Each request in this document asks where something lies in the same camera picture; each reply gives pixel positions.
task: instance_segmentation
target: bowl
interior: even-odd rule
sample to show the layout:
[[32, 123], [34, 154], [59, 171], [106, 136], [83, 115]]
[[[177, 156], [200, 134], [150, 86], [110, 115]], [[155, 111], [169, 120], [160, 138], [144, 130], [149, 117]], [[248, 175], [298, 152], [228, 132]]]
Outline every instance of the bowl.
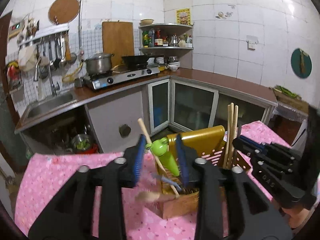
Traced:
[[179, 66], [176, 65], [169, 65], [168, 67], [171, 71], [177, 71], [177, 69], [179, 68]]
[[178, 58], [178, 57], [168, 57], [168, 61], [169, 61], [170, 63], [172, 63], [172, 62], [179, 62], [179, 58]]
[[[78, 149], [77, 144], [86, 141], [87, 146], [83, 149]], [[82, 153], [85, 152], [93, 147], [93, 141], [88, 134], [77, 134], [71, 141], [72, 150], [74, 153]]]
[[152, 24], [154, 21], [154, 19], [143, 19], [140, 21], [140, 25], [143, 26], [143, 25], [150, 25]]

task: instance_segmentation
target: wooden cutting board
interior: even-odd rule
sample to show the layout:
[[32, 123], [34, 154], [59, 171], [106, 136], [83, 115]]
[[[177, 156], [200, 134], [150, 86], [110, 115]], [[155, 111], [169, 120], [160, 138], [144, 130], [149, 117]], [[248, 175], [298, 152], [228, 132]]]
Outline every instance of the wooden cutting board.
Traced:
[[102, 44], [104, 53], [115, 54], [112, 66], [122, 64], [122, 56], [134, 56], [133, 24], [131, 22], [103, 22]]

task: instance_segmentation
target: electrical outlet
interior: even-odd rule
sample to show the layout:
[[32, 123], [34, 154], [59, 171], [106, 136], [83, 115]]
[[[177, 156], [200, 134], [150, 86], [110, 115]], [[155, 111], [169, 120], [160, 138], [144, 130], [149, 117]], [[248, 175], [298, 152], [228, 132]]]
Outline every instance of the electrical outlet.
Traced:
[[256, 45], [255, 42], [248, 41], [248, 49], [255, 50], [256, 49], [255, 45]]
[[247, 43], [248, 43], [248, 49], [255, 50], [256, 44], [258, 43], [258, 38], [255, 36], [247, 35]]

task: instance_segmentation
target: stainless steel sink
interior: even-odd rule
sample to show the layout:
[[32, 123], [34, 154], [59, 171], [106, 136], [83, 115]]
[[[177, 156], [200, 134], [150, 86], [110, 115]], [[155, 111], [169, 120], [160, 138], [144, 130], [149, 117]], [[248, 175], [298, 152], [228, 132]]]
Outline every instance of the stainless steel sink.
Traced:
[[44, 101], [37, 102], [32, 106], [30, 112], [27, 115], [28, 118], [32, 118], [38, 115], [49, 113], [56, 110], [57, 107], [65, 106], [65, 104], [71, 103], [75, 100], [74, 95], [71, 92], [67, 92], [56, 97], [47, 97]]
[[46, 115], [50, 112], [75, 103], [76, 101], [76, 95], [73, 93], [73, 91], [68, 91], [56, 97], [48, 96], [43, 101], [34, 102], [27, 106], [27, 109], [25, 110], [26, 114], [24, 115], [25, 120], [29, 121], [30, 119]]

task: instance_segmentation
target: wooden utensil holder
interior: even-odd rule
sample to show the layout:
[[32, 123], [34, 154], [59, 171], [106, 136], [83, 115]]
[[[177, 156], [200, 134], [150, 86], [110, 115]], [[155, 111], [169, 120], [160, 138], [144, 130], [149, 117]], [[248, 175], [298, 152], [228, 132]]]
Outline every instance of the wooden utensil holder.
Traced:
[[[175, 147], [175, 138], [177, 134], [168, 135], [169, 139], [169, 151], [176, 157], [175, 150], [172, 150]], [[224, 160], [224, 150], [226, 142], [223, 140], [224, 137], [224, 128], [222, 126], [216, 126], [206, 129], [201, 129], [198, 131], [184, 132], [181, 133], [181, 138], [183, 143], [186, 146], [193, 147], [199, 157], [204, 157], [207, 161], [211, 162], [213, 160], [218, 160], [217, 163], [214, 161], [213, 165], [217, 165], [218, 167], [223, 166]], [[242, 156], [237, 153], [235, 165], [239, 165], [245, 171], [250, 169], [250, 165], [242, 158]], [[163, 174], [163, 171], [156, 164], [157, 173], [159, 175]], [[181, 184], [177, 177], [174, 177], [170, 171], [166, 169], [168, 177]], [[166, 182], [162, 182], [157, 180], [157, 187], [162, 194], [174, 194], [169, 184]], [[191, 192], [182, 192], [180, 193], [180, 197], [174, 200], [161, 202], [157, 204], [157, 208], [160, 211], [160, 216], [163, 219], [183, 216], [192, 212], [197, 211], [198, 208], [198, 199], [199, 199], [199, 189], [192, 189]]]

